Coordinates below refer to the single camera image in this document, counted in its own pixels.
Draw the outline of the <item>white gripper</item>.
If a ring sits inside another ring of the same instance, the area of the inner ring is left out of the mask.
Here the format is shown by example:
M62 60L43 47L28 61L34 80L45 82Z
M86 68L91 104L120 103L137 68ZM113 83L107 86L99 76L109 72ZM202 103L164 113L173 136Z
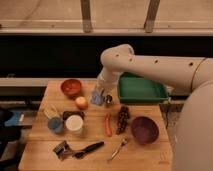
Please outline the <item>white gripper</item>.
M119 72L111 71L107 68L103 68L97 77L96 90L99 94L108 94L113 90L120 78Z

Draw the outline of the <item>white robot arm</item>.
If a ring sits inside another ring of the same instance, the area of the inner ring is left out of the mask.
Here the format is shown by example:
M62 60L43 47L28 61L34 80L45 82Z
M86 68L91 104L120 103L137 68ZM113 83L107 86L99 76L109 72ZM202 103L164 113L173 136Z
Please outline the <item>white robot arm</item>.
M213 58L139 56L129 44L104 50L97 90L108 92L129 72L187 91L178 121L172 171L213 171Z

